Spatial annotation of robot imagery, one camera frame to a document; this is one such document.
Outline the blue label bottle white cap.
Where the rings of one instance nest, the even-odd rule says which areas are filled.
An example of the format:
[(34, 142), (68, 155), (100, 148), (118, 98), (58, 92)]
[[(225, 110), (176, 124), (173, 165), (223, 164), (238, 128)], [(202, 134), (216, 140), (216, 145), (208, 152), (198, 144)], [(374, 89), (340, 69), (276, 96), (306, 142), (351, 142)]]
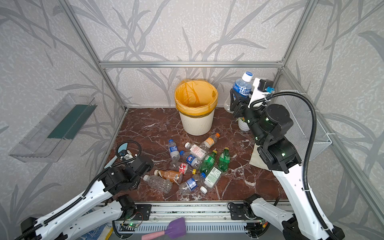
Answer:
[[(240, 79), (237, 79), (234, 82), (231, 90), (234, 90), (235, 92), (240, 94), (242, 97), (248, 97), (249, 94), (251, 93), (251, 90), (252, 90), (251, 81), (252, 81), (253, 76), (254, 75), (251, 72), (245, 72)], [(226, 99), (225, 104), (224, 104), (224, 109), (228, 113), (233, 113), (233, 111), (231, 111), (231, 101), (235, 100), (235, 99), (236, 99), (236, 97), (232, 97), (232, 94), (230, 94), (228, 96), (228, 98)]]

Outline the clear unlabelled bottle white cap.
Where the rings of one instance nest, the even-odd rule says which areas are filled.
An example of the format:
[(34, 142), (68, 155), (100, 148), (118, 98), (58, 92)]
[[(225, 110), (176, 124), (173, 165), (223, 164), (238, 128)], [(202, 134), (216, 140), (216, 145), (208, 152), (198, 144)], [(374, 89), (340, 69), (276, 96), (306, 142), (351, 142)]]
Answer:
[(156, 175), (144, 175), (143, 180), (153, 189), (165, 194), (170, 193), (173, 183)]

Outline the brown tea bottle white cap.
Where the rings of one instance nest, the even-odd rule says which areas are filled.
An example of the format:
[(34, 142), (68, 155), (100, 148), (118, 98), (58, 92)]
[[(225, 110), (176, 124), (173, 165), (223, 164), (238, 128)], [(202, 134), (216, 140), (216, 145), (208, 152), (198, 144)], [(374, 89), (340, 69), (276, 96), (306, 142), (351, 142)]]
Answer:
[(183, 174), (176, 171), (155, 170), (154, 174), (176, 184), (181, 184), (183, 180)]

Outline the dark green bottle yellow cap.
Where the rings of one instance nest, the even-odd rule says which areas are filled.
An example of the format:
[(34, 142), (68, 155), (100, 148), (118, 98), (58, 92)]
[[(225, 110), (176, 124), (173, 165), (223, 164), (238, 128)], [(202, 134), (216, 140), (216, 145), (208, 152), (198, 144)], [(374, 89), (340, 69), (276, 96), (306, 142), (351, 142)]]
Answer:
[(225, 173), (227, 172), (229, 168), (229, 163), (231, 161), (230, 153), (229, 153), (229, 148), (225, 147), (224, 150), (222, 151), (220, 157), (219, 157), (219, 164), (218, 167), (219, 169)]

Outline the white green label bottle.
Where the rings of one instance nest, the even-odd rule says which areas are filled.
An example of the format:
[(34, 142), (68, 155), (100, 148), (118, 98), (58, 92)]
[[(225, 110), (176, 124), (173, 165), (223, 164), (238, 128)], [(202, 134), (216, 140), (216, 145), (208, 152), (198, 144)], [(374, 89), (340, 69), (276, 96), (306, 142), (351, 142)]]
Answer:
[(204, 182), (200, 187), (200, 191), (203, 194), (206, 194), (219, 182), (222, 175), (223, 172), (218, 167), (213, 167), (208, 173), (208, 175), (205, 177)]

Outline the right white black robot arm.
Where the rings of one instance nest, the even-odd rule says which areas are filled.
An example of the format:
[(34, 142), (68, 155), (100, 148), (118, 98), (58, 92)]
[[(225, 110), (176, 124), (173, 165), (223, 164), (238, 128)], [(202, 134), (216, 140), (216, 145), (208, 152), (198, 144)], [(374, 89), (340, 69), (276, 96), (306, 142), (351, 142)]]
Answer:
[[(291, 96), (302, 100), (309, 108), (312, 128), (306, 155), (301, 159), (295, 146), (286, 138), (293, 126), (288, 110), (270, 100)], [(279, 229), (286, 240), (342, 240), (343, 230), (333, 225), (321, 209), (308, 182), (308, 168), (317, 132), (317, 115), (311, 101), (299, 93), (265, 93), (251, 100), (235, 90), (230, 91), (234, 118), (244, 118), (254, 135), (257, 153), (283, 187), (293, 212), (283, 211), (255, 195), (245, 206), (252, 217), (259, 217)]]

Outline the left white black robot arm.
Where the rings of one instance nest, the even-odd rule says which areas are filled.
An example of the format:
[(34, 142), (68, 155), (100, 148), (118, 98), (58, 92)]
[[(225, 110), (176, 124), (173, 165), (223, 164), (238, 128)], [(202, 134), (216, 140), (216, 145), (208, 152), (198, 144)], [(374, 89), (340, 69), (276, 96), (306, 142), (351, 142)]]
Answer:
[(91, 230), (91, 225), (98, 227), (122, 216), (130, 218), (137, 212), (137, 207), (128, 195), (118, 197), (98, 211), (90, 214), (88, 211), (121, 191), (136, 189), (141, 178), (153, 167), (153, 160), (146, 155), (108, 167), (82, 193), (58, 209), (40, 218), (30, 217), (23, 221), (18, 239), (76, 239)]

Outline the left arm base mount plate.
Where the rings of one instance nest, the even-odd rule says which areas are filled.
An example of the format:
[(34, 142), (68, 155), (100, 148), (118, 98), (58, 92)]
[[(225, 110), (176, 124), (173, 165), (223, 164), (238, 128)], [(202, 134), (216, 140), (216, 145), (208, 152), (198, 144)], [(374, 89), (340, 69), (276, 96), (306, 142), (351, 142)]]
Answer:
[(136, 204), (134, 209), (123, 212), (120, 220), (148, 221), (151, 214), (151, 204)]

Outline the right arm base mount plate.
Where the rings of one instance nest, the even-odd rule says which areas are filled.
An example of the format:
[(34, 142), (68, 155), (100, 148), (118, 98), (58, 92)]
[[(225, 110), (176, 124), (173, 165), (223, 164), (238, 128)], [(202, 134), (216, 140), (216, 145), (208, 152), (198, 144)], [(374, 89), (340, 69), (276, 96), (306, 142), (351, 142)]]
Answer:
[(254, 220), (256, 217), (251, 218), (247, 215), (246, 208), (242, 203), (229, 202), (227, 208), (231, 215), (231, 220)]

